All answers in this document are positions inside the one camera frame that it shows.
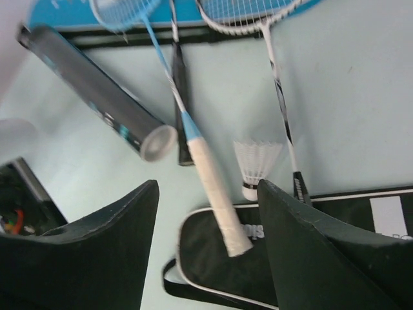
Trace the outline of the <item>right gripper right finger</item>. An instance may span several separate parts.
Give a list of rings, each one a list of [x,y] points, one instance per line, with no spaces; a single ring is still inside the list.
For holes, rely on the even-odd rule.
[[[329,216],[267,180],[259,212],[280,309],[411,309],[412,241]]]

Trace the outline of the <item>shuttlecock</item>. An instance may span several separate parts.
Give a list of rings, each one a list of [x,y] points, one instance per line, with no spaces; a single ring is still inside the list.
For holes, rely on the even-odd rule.
[[[272,171],[283,145],[270,141],[234,141],[234,152],[242,175],[241,192],[249,201],[257,201],[257,186]]]

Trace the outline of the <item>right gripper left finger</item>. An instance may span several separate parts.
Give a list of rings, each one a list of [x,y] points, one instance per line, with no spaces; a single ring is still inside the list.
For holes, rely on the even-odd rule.
[[[1,235],[2,309],[140,309],[159,203],[147,180],[39,236]]]

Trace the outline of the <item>black shuttlecock tube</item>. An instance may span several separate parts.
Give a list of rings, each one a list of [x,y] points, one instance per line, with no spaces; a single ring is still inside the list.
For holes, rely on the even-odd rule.
[[[146,162],[163,159],[177,130],[149,111],[84,52],[48,25],[19,25],[17,42],[59,76]]]

